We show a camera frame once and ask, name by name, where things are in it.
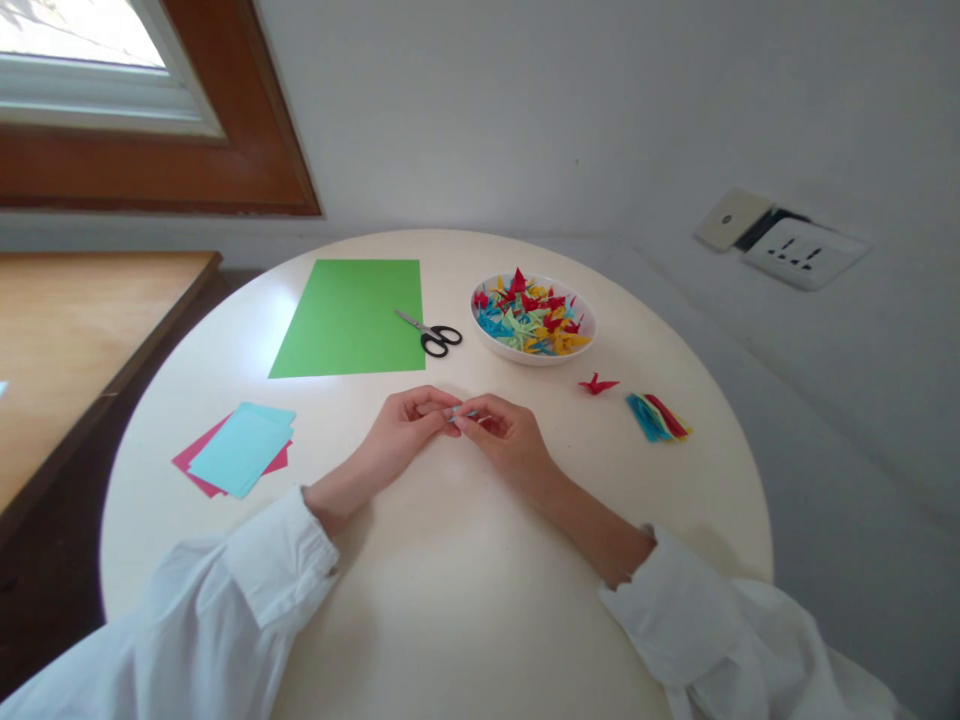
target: white wall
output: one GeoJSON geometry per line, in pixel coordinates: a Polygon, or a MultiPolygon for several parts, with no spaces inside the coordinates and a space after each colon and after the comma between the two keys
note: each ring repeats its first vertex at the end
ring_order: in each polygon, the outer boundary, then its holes
{"type": "Polygon", "coordinates": [[[716,375],[778,581],[918,714],[956,716],[958,6],[260,6],[329,220],[5,213],[0,250],[215,247],[266,268],[398,227],[555,239],[716,375]],[[690,238],[734,185],[875,249],[790,289],[690,238]]]}
{"type": "Polygon", "coordinates": [[[707,350],[764,473],[778,581],[921,716],[955,717],[960,6],[772,3],[750,28],[756,44],[662,146],[629,251],[758,366],[707,350]],[[731,186],[874,250],[822,291],[793,290],[690,239],[731,186]]]}

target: electrical outlet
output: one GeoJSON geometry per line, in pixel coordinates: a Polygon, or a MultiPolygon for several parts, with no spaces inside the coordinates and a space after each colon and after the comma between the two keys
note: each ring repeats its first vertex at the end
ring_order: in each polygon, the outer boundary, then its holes
{"type": "Polygon", "coordinates": [[[734,188],[703,219],[693,236],[720,250],[730,247],[773,208],[765,197],[734,188]]]}
{"type": "Polygon", "coordinates": [[[743,259],[804,290],[822,288],[869,252],[860,240],[799,220],[781,220],[743,259]]]}

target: pink paper sheet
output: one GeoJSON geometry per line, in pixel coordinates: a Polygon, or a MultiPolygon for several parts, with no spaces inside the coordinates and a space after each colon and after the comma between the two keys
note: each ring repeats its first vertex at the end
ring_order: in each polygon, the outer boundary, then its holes
{"type": "MultiPolygon", "coordinates": [[[[192,474],[190,472],[190,463],[193,461],[193,459],[197,455],[200,454],[200,451],[207,446],[207,443],[213,439],[213,436],[217,434],[217,431],[221,427],[223,427],[223,424],[230,419],[230,415],[227,415],[227,417],[225,417],[223,420],[218,422],[212,428],[207,430],[203,435],[197,438],[186,450],[184,450],[182,453],[180,453],[173,460],[170,461],[177,467],[177,469],[180,472],[182,472],[184,475],[190,478],[191,482],[193,482],[194,485],[200,488],[200,490],[203,491],[204,495],[206,495],[207,497],[213,497],[214,495],[226,495],[226,493],[220,488],[218,488],[216,485],[211,485],[210,483],[205,482],[200,478],[198,478],[196,475],[192,474]]],[[[281,468],[285,468],[288,465],[287,448],[290,447],[291,445],[293,445],[293,440],[288,440],[287,444],[284,445],[283,449],[277,453],[277,456],[273,459],[273,461],[269,465],[267,465],[267,469],[263,471],[263,475],[266,475],[267,473],[272,473],[274,470],[280,470],[281,468]]]]}

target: white sleeve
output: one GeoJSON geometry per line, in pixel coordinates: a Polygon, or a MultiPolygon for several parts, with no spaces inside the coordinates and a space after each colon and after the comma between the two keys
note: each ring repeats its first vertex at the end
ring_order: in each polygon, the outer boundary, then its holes
{"type": "Polygon", "coordinates": [[[727,580],[663,528],[657,547],[600,598],[663,684],[676,720],[907,718],[879,680],[828,648],[789,596],[727,580]]]}
{"type": "Polygon", "coordinates": [[[132,613],[61,655],[0,718],[266,718],[338,558],[293,488],[229,536],[177,545],[132,613]]]}

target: window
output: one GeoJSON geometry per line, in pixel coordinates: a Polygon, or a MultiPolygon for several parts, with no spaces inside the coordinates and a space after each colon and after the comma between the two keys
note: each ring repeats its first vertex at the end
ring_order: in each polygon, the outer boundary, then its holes
{"type": "Polygon", "coordinates": [[[251,0],[0,0],[0,205],[320,215],[251,0]]]}

